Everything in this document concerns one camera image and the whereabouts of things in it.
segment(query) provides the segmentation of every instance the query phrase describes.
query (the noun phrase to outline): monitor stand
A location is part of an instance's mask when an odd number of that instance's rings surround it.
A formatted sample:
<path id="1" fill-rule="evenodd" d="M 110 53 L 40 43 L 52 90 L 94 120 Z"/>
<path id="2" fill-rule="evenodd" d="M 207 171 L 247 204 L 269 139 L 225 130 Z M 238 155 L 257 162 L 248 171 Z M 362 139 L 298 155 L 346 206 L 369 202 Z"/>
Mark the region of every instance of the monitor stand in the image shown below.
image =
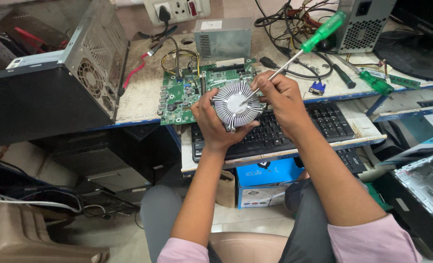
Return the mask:
<path id="1" fill-rule="evenodd" d="M 384 32 L 387 38 L 377 41 L 374 54 L 387 65 L 412 77 L 433 81 L 433 39 L 426 35 L 407 35 L 400 38 L 397 31 Z"/>

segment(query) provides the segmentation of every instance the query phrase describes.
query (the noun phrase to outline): workbench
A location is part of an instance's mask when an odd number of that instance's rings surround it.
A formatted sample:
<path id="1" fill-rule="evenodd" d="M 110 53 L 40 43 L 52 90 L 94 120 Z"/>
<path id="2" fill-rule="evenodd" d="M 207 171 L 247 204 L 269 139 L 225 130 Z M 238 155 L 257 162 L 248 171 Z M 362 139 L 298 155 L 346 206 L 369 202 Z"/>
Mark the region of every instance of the workbench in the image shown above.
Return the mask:
<path id="1" fill-rule="evenodd" d="M 384 30 L 391 30 L 396 28 L 396 25 L 388 25 Z M 284 27 L 280 25 L 272 27 L 272 30 L 283 32 Z M 193 39 L 193 33 L 174 35 L 173 38 L 179 45 L 179 48 L 189 49 L 196 52 L 195 43 L 189 45 L 182 44 L 185 40 Z M 126 74 L 132 69 L 138 67 L 142 60 L 140 57 L 149 51 L 151 40 L 138 40 L 130 44 L 126 64 Z M 160 117 L 157 115 L 158 101 L 160 98 L 160 88 L 163 83 L 163 70 L 161 69 L 161 59 L 169 51 L 175 49 L 172 41 L 168 40 L 164 43 L 163 47 L 159 49 L 152 57 L 145 57 L 145 66 L 142 70 L 138 71 L 130 79 L 129 85 L 125 94 L 120 98 L 119 109 L 116 118 L 116 124 L 110 125 L 107 128 L 115 128 L 121 126 L 145 124 L 150 122 L 159 122 Z M 252 43 L 251 43 L 251 57 L 257 61 L 261 57 L 269 57 L 279 66 L 282 66 L 288 59 L 283 56 L 270 42 L 263 28 L 253 28 L 252 30 Z M 416 102 L 426 101 L 433 99 L 433 81 L 424 81 L 411 76 L 406 76 L 397 71 L 391 70 L 390 74 L 395 76 L 406 77 L 407 79 L 417 80 L 421 82 L 421 89 L 414 90 L 406 87 L 397 86 L 392 84 L 395 92 L 386 99 L 377 103 L 380 94 L 371 87 L 369 87 L 363 80 L 359 79 L 354 71 L 344 65 L 336 57 L 330 55 L 329 58 L 337 63 L 350 78 L 357 83 L 353 89 L 348 89 L 346 84 L 342 81 L 340 76 L 333 72 L 329 77 L 322 79 L 322 83 L 326 84 L 325 93 L 323 96 L 318 96 L 308 92 L 315 79 L 303 79 L 287 74 L 288 77 L 296 80 L 299 84 L 301 96 L 305 104 L 316 103 L 324 101 L 339 101 L 338 106 L 346 117 L 348 123 L 353 128 L 356 138 L 353 140 L 341 141 L 330 143 L 335 149 L 345 149 L 351 147 L 365 146 L 375 144 L 383 141 L 386 135 L 382 135 L 377 128 L 373 125 L 373 121 L 383 121 L 402 116 L 417 116 L 433 113 L 433 107 L 430 109 L 421 108 Z M 299 57 L 300 61 L 312 67 L 320 75 L 327 73 L 330 69 L 323 68 L 322 65 L 326 62 L 318 56 L 310 53 L 303 54 Z M 172 68 L 172 58 L 167 59 L 167 66 Z M 354 53 L 350 57 L 353 63 L 377 63 L 378 58 L 373 53 Z M 201 65 L 214 64 L 215 61 L 201 61 Z M 187 66 L 187 62 L 180 63 L 180 68 Z M 289 67 L 290 70 L 304 75 L 312 75 L 312 73 L 301 67 L 300 65 L 293 64 Z M 366 116 L 367 110 L 374 107 L 370 116 Z M 197 168 L 197 164 L 192 160 L 192 144 L 190 135 L 190 126 L 179 128 L 181 133 L 181 151 L 182 151 L 182 172 L 184 174 L 192 174 Z M 277 160 L 283 158 L 290 158 L 297 156 L 297 150 L 288 150 L 282 152 L 273 152 L 270 154 L 263 154 L 241 158 L 236 160 L 227 160 L 223 168 L 231 168 L 242 165 L 260 163 L 264 161 Z"/>

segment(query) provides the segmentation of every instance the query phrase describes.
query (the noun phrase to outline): beige plastic chair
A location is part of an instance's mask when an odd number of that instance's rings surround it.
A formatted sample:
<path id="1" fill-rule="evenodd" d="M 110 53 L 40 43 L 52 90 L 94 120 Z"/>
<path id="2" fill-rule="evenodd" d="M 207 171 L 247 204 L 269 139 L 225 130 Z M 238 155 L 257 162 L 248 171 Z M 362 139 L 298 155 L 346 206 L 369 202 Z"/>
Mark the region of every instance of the beige plastic chair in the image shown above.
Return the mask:
<path id="1" fill-rule="evenodd" d="M 210 244 L 223 263 L 278 263 L 288 237 L 263 233 L 219 232 Z"/>
<path id="2" fill-rule="evenodd" d="M 0 203 L 0 263 L 103 263 L 108 255 L 108 248 L 54 243 L 36 208 Z"/>

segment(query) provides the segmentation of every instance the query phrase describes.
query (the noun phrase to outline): hand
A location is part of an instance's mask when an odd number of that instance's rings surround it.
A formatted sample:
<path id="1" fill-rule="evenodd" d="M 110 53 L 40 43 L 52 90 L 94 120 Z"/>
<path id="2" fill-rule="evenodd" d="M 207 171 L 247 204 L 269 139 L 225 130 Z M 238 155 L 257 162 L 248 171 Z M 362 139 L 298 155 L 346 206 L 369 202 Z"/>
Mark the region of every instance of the hand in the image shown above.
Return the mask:
<path id="1" fill-rule="evenodd" d="M 216 111 L 210 104 L 210 98 L 213 98 L 217 93 L 217 88 L 207 91 L 190 109 L 205 138 L 205 148 L 210 151 L 226 153 L 231 145 L 242 141 L 252 128 L 260 125 L 260 122 L 253 121 L 248 125 L 239 127 L 235 133 L 226 132 L 223 122 L 218 118 Z"/>
<path id="2" fill-rule="evenodd" d="M 252 90 L 260 88 L 265 95 L 260 97 L 260 102 L 273 106 L 273 112 L 284 134 L 293 139 L 296 126 L 310 122 L 310 118 L 302 102 L 298 83 L 283 75 L 277 75 L 269 81 L 268 78 L 274 73 L 275 71 L 269 70 L 257 75 L 250 87 Z"/>

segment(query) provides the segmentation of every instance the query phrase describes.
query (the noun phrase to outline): green screwdriver handle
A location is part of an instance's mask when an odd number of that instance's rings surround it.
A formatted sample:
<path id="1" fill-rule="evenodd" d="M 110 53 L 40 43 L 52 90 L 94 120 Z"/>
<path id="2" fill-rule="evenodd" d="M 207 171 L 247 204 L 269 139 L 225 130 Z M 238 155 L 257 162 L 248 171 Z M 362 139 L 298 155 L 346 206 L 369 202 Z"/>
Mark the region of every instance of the green screwdriver handle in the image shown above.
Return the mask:
<path id="1" fill-rule="evenodd" d="M 335 30 L 340 27 L 346 20 L 346 13 L 343 11 L 336 12 L 329 20 L 327 20 L 322 26 L 320 26 L 314 35 L 307 39 L 306 42 L 302 43 L 301 49 L 304 53 L 309 53 L 321 40 L 326 39 Z"/>
<path id="2" fill-rule="evenodd" d="M 359 72 L 358 75 L 360 76 L 360 79 L 366 81 L 373 90 L 384 96 L 387 96 L 394 91 L 394 88 L 387 84 L 387 82 L 376 79 L 366 70 Z"/>

